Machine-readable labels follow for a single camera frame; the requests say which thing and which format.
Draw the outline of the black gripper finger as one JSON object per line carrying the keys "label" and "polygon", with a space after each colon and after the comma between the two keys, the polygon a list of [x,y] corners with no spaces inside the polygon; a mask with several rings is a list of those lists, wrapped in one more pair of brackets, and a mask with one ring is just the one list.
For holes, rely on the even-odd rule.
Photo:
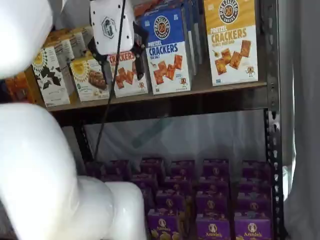
{"label": "black gripper finger", "polygon": [[147,39],[149,33],[140,25],[133,23],[134,31],[134,44],[132,47],[132,53],[135,56],[135,71],[137,78],[142,78],[145,73],[143,53],[146,51]]}
{"label": "black gripper finger", "polygon": [[99,63],[101,66],[103,77],[108,85],[111,85],[113,82],[113,75],[111,70],[111,65],[108,61],[108,54],[100,54],[98,52],[95,38],[92,37],[88,43],[88,50],[92,53],[93,58]]}

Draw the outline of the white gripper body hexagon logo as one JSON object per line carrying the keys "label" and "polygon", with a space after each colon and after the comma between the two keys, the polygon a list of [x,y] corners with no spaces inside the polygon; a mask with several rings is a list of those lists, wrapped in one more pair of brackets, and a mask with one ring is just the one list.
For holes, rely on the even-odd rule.
{"label": "white gripper body hexagon logo", "polygon": [[134,46],[134,10],[130,0],[91,0],[90,20],[97,52],[113,55]]}

